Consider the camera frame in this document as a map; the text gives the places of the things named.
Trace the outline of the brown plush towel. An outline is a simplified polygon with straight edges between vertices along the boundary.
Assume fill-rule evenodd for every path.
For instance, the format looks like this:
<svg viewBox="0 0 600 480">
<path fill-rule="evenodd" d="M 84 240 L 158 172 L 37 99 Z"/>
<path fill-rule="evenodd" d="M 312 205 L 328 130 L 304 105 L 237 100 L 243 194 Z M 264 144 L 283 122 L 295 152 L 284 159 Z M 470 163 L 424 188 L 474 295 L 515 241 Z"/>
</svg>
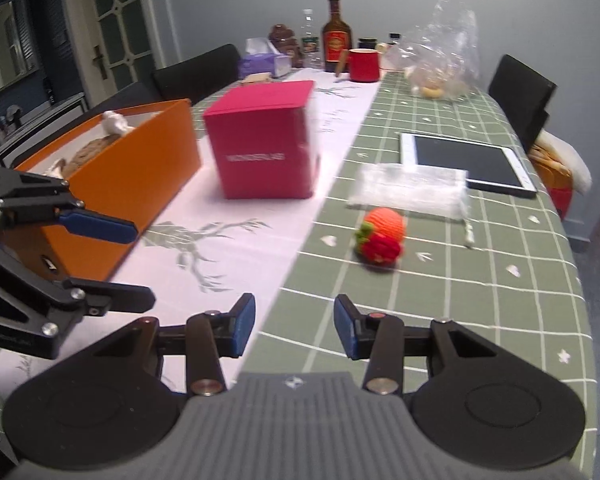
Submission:
<svg viewBox="0 0 600 480">
<path fill-rule="evenodd" d="M 85 144 L 83 148 L 80 148 L 79 151 L 73 155 L 72 159 L 64 163 L 64 166 L 62 166 L 60 170 L 61 177 L 69 179 L 82 166 L 119 139 L 120 134 L 108 134 L 108 136 L 91 140 Z"/>
</svg>

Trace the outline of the crocheted strawberry toy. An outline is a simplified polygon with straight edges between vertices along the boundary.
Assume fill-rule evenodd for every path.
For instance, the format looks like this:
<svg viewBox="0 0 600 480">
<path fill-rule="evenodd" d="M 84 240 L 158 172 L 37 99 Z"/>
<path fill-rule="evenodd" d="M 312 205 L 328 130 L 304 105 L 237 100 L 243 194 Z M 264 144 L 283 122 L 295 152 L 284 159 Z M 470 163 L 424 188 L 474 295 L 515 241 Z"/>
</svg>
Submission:
<svg viewBox="0 0 600 480">
<path fill-rule="evenodd" d="M 369 211 L 355 232 L 355 250 L 367 263 L 393 266 L 402 255 L 405 220 L 395 210 Z"/>
</svg>

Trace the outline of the orange storage box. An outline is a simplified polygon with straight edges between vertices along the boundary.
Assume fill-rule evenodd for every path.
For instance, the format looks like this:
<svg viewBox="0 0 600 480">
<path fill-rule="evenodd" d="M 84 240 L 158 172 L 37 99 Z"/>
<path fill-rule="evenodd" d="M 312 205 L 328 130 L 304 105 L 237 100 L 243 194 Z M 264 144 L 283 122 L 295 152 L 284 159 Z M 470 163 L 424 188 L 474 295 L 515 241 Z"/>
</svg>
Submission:
<svg viewBox="0 0 600 480">
<path fill-rule="evenodd" d="M 86 208 L 148 229 L 201 166 L 189 100 L 120 108 L 133 130 L 68 179 Z M 62 226 L 0 223 L 0 246 L 48 280 L 105 281 L 133 247 L 69 233 Z"/>
</svg>

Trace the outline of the white table runner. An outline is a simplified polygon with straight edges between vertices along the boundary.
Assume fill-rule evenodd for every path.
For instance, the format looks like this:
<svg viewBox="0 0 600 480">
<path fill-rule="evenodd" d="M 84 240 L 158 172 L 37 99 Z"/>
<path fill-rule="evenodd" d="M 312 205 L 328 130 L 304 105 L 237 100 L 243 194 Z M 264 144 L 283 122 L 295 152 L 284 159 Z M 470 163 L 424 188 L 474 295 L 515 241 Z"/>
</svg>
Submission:
<svg viewBox="0 0 600 480">
<path fill-rule="evenodd" d="M 355 84 L 348 76 L 302 70 L 294 80 L 314 80 L 320 140 L 320 174 L 312 197 L 306 200 L 226 200 L 221 191 L 208 136 L 197 141 L 202 166 L 183 184 L 181 191 L 137 239 L 119 245 L 67 234 L 79 248 L 87 249 L 86 263 L 96 263 L 104 249 L 125 249 L 116 266 L 107 272 L 71 270 L 72 278 L 144 285 L 156 302 L 144 315 L 162 325 L 178 325 L 207 310 L 228 310 L 243 292 L 257 300 L 253 332 L 239 360 L 223 360 L 229 383 L 243 370 L 279 372 L 283 364 L 301 370 L 303 361 L 293 358 L 289 344 L 267 342 L 259 336 L 298 252 L 323 209 L 325 198 L 339 174 L 362 122 L 372 107 L 380 83 Z M 84 318 L 62 345 L 58 358 L 50 361 L 0 350 L 0 397 L 2 400 L 27 380 L 60 360 L 86 348 L 132 320 L 132 314 L 109 313 Z"/>
</svg>

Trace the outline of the green checked tablecloth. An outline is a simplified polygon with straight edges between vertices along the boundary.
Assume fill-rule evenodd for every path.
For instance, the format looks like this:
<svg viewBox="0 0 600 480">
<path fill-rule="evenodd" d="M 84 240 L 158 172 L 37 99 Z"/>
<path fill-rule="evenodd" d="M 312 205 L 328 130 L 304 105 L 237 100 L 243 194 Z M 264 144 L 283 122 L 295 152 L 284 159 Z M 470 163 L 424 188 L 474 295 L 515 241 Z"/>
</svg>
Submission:
<svg viewBox="0 0 600 480">
<path fill-rule="evenodd" d="M 380 82 L 323 209 L 259 336 L 289 344 L 301 370 L 278 373 L 308 379 L 314 373 L 363 376 L 362 362 L 347 359 L 332 322 L 332 302 L 348 295 L 365 313 L 393 314 L 408 325 L 452 318 L 475 333 L 555 376 L 581 399 L 584 434 L 566 469 L 578 479 L 592 474 L 596 448 L 596 380 L 593 344 L 576 264 L 562 222 L 548 196 L 518 198 L 475 191 L 469 220 L 475 245 L 465 246 L 465 226 L 409 214 L 402 257 L 393 270 L 366 266 L 353 234 L 362 211 L 347 205 L 362 164 L 400 158 L 399 134 L 407 131 L 516 148 L 517 140 L 495 102 L 481 92 L 453 103 L 414 98 L 399 75 Z"/>
</svg>

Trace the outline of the black chair near left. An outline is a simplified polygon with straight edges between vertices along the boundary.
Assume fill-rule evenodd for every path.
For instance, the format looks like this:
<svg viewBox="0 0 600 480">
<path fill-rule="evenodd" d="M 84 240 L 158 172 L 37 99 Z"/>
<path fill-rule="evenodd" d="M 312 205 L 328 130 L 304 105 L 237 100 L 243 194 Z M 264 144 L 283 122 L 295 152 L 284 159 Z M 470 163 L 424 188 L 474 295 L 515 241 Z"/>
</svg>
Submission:
<svg viewBox="0 0 600 480">
<path fill-rule="evenodd" d="M 160 92 L 151 79 L 137 81 L 87 110 L 80 117 L 70 122 L 69 127 L 76 128 L 93 117 L 101 115 L 106 110 L 121 110 L 125 107 L 149 104 L 161 100 Z"/>
</svg>

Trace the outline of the black chair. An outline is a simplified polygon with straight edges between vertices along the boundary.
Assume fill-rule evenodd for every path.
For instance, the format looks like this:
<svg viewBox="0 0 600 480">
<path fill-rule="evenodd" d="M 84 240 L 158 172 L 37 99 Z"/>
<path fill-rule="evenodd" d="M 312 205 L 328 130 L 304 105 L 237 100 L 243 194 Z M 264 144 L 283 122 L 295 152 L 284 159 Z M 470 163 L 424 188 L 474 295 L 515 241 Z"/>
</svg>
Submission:
<svg viewBox="0 0 600 480">
<path fill-rule="evenodd" d="M 553 81 L 509 54 L 498 63 L 488 93 L 501 107 L 526 153 L 550 117 L 546 108 L 556 89 Z"/>
<path fill-rule="evenodd" d="M 121 110 L 125 107 L 149 104 L 161 100 L 160 92 L 151 79 L 137 81 L 87 110 L 80 117 L 70 122 L 69 127 L 76 128 L 93 117 L 101 115 L 106 110 Z"/>
<path fill-rule="evenodd" d="M 189 99 L 197 104 L 238 81 L 240 54 L 234 44 L 223 44 L 189 60 L 160 68 L 152 74 L 164 100 Z"/>
</svg>

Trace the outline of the black chair far left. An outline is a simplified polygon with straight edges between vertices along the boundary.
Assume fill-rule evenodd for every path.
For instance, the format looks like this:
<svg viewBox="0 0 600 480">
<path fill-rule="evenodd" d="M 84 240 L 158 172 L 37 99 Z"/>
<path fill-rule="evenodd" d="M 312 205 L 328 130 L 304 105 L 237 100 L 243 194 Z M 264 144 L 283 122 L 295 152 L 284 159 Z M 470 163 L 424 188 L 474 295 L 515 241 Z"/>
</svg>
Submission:
<svg viewBox="0 0 600 480">
<path fill-rule="evenodd" d="M 189 99 L 197 104 L 238 81 L 240 54 L 234 44 L 223 44 L 189 60 L 160 68 L 152 74 L 164 100 Z"/>
</svg>

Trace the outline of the red Wonderlab box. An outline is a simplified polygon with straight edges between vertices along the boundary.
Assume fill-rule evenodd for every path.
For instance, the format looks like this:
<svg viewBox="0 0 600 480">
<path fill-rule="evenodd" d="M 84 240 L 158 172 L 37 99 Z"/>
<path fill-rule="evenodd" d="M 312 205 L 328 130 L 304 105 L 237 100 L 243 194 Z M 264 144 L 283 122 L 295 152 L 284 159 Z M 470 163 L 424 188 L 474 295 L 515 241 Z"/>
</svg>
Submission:
<svg viewBox="0 0 600 480">
<path fill-rule="evenodd" d="M 224 196 L 305 200 L 320 171 L 312 80 L 240 86 L 202 114 Z"/>
</svg>

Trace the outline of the white tablet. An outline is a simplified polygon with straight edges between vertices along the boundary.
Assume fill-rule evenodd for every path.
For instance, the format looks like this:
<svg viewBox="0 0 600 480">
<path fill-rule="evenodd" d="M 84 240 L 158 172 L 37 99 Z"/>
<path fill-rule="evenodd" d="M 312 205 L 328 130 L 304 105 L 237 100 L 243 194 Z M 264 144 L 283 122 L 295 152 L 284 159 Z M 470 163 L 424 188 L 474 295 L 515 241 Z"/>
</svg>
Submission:
<svg viewBox="0 0 600 480">
<path fill-rule="evenodd" d="M 449 168 L 466 172 L 468 188 L 535 198 L 538 189 L 511 148 L 475 141 L 404 132 L 400 138 L 403 165 Z"/>
</svg>

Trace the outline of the glass panel door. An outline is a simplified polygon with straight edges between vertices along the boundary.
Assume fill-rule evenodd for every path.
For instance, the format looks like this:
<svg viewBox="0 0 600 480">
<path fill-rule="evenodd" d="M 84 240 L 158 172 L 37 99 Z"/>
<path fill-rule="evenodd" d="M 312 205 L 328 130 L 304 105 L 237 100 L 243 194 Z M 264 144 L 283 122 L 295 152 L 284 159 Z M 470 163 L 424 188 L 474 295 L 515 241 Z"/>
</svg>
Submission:
<svg viewBox="0 0 600 480">
<path fill-rule="evenodd" d="M 169 0 L 62 0 L 87 103 L 180 62 Z"/>
</svg>

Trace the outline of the orange red stool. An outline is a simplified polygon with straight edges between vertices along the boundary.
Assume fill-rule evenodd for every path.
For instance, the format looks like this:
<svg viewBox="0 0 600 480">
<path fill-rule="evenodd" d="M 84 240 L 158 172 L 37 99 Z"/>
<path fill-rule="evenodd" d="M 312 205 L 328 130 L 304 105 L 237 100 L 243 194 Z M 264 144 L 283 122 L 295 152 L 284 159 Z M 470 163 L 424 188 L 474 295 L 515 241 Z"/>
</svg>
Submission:
<svg viewBox="0 0 600 480">
<path fill-rule="evenodd" d="M 534 144 L 528 157 L 546 187 L 559 218 L 564 220 L 573 194 L 572 173 L 552 151 Z"/>
</svg>

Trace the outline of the purple tissue box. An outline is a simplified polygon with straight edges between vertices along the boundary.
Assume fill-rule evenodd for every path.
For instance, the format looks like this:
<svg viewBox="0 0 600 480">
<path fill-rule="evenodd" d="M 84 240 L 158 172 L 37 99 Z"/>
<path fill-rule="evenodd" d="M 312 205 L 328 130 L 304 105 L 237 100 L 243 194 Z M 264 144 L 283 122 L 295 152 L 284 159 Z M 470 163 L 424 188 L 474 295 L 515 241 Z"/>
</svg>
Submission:
<svg viewBox="0 0 600 480">
<path fill-rule="evenodd" d="M 246 40 L 246 55 L 238 65 L 240 79 L 254 74 L 269 74 L 272 78 L 280 78 L 291 70 L 292 57 L 277 50 L 268 38 Z"/>
</svg>

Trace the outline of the white fluffy cushion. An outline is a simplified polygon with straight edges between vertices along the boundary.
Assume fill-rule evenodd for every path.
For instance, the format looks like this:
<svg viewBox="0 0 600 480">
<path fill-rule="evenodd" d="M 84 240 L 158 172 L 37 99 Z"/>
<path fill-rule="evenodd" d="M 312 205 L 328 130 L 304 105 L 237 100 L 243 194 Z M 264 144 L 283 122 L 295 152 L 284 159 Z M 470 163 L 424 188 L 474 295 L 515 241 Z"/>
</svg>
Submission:
<svg viewBox="0 0 600 480">
<path fill-rule="evenodd" d="M 590 192 L 593 183 L 591 171 L 571 144 L 542 129 L 535 145 L 549 152 L 570 171 L 573 189 L 577 193 L 586 195 Z"/>
</svg>

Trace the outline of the brown bear figurine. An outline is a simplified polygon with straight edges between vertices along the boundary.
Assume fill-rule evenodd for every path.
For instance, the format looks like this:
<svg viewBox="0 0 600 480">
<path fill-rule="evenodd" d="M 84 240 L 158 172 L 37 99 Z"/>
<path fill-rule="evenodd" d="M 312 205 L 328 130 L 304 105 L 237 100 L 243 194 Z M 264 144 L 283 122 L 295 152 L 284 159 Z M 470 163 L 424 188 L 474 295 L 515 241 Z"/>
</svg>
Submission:
<svg viewBox="0 0 600 480">
<path fill-rule="evenodd" d="M 294 31 L 284 24 L 276 24 L 271 28 L 268 34 L 268 40 L 276 47 L 276 50 L 281 54 L 286 54 L 291 57 L 291 65 L 293 68 L 301 68 L 302 53 L 300 44 Z"/>
</svg>

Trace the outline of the red mug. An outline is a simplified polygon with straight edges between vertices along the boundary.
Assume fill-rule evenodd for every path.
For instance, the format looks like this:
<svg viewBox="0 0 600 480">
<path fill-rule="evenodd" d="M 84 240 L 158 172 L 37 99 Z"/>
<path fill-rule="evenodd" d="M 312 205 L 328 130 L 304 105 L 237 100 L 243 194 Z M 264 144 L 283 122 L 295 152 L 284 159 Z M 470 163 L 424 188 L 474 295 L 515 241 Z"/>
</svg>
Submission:
<svg viewBox="0 0 600 480">
<path fill-rule="evenodd" d="M 350 81 L 372 84 L 380 79 L 380 57 L 375 49 L 351 49 L 348 55 Z"/>
</svg>

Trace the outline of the clear water bottle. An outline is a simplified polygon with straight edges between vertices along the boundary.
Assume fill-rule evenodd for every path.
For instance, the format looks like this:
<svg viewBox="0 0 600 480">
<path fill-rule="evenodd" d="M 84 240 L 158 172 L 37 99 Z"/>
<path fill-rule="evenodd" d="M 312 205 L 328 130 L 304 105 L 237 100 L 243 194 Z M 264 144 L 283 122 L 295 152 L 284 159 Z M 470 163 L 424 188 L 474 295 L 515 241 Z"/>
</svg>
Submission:
<svg viewBox="0 0 600 480">
<path fill-rule="evenodd" d="M 320 40 L 318 39 L 315 30 L 312 9 L 303 10 L 303 24 L 301 29 L 303 64 L 307 68 L 314 68 L 314 70 L 320 70 L 322 68 L 322 59 L 320 55 Z"/>
</svg>

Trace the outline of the black chair right side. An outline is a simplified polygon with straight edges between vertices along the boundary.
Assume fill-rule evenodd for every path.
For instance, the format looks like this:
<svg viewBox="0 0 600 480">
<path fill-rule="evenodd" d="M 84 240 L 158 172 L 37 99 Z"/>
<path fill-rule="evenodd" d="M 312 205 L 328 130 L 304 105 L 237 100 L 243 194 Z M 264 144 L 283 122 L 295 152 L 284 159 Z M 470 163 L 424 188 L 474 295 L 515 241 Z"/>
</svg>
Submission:
<svg viewBox="0 0 600 480">
<path fill-rule="evenodd" d="M 498 63 L 488 93 L 501 107 L 526 153 L 550 117 L 546 108 L 556 89 L 553 81 L 509 54 Z"/>
</svg>

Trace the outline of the clear plastic bag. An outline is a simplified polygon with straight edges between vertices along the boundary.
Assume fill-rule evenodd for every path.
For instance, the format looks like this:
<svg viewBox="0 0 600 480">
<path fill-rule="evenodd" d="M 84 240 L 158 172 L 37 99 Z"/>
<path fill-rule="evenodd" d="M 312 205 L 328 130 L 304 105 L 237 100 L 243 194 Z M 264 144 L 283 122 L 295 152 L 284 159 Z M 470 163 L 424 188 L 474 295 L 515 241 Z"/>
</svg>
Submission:
<svg viewBox="0 0 600 480">
<path fill-rule="evenodd" d="M 400 72 L 412 96 L 458 101 L 479 82 L 476 14 L 464 4 L 438 0 L 430 21 L 388 47 L 385 60 Z"/>
</svg>

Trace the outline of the small dark jar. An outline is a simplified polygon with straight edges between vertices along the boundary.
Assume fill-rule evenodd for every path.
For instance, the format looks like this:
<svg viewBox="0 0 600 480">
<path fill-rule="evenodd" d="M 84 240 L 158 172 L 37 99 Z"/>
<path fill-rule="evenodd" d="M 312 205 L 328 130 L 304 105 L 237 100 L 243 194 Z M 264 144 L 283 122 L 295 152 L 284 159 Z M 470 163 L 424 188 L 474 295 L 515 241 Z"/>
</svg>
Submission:
<svg viewBox="0 0 600 480">
<path fill-rule="evenodd" d="M 358 40 L 359 49 L 375 50 L 377 47 L 376 38 L 360 38 Z"/>
</svg>

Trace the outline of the brown liquor bottle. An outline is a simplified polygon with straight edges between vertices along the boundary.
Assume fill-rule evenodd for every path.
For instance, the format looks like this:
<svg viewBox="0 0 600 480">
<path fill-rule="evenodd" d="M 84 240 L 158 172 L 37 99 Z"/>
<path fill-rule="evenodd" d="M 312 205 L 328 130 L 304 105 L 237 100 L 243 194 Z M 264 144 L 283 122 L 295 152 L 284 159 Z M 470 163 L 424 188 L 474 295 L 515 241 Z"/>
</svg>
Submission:
<svg viewBox="0 0 600 480">
<path fill-rule="evenodd" d="M 323 58 L 326 72 L 333 73 L 341 53 L 351 47 L 351 27 L 341 17 L 340 0 L 328 0 L 329 21 L 322 28 Z"/>
</svg>

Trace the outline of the mesh drawstring pouch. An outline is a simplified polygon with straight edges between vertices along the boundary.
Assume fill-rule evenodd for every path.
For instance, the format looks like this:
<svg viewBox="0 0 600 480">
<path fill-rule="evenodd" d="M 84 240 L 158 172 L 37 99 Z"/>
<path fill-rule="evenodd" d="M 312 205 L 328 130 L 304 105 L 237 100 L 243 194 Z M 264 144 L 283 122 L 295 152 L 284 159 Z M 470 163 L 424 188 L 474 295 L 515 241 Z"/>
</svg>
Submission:
<svg viewBox="0 0 600 480">
<path fill-rule="evenodd" d="M 467 171 L 417 164 L 362 164 L 350 187 L 352 208 L 386 207 L 419 217 L 462 222 L 465 246 L 475 245 L 469 220 Z"/>
</svg>

